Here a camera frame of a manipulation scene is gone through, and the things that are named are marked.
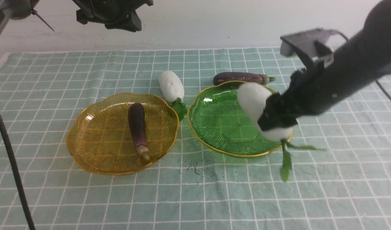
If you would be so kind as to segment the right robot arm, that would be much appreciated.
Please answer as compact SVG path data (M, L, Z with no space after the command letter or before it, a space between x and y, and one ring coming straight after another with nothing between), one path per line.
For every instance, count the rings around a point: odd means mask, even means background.
M291 75L288 89L266 100L255 119L258 130L292 127L302 116L318 116L391 74L391 0L380 1L363 29L336 51Z

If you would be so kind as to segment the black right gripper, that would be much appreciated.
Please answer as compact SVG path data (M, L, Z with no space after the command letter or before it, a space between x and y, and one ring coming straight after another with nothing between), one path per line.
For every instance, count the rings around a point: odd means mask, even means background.
M312 74L308 71L295 71L290 76L289 87L284 93L268 97L263 113L258 118L261 131L293 127L298 124L298 118L314 114L308 99L299 93L311 78Z

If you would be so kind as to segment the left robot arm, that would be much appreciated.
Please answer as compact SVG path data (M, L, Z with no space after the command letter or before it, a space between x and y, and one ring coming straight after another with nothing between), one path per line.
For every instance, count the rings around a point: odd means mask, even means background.
M54 30L35 10L38 0L0 0L0 35L10 20L21 20L35 15ZM136 12L143 5L153 6L153 0L74 0L79 7L76 20L82 25L89 22L103 24L106 29L129 32L142 30Z

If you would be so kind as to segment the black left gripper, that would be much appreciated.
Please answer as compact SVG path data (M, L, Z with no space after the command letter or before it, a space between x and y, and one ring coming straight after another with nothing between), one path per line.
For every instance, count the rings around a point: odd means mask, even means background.
M153 0L75 0L79 6L77 21L104 24L106 29L120 29L130 32L142 30L142 23L136 10L144 4L153 6Z

